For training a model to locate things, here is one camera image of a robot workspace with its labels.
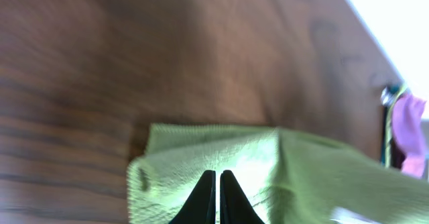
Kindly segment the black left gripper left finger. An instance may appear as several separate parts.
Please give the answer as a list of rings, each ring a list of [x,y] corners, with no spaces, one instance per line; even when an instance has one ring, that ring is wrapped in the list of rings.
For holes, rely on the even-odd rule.
[[[206,170],[169,224],[214,224],[215,216],[216,172]]]

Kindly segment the light green microfiber cloth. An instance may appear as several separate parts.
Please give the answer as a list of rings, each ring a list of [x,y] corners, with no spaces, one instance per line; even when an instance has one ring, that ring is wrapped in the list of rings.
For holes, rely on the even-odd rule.
[[[167,223],[202,173],[231,170],[266,223],[330,223],[342,207],[378,223],[427,223],[428,183],[347,144],[282,128],[154,124],[127,169],[131,223]]]

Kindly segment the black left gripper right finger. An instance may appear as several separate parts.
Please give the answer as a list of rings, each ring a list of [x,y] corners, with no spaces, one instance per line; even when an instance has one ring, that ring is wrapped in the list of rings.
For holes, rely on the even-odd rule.
[[[220,182],[220,224],[264,224],[232,171],[225,170]]]

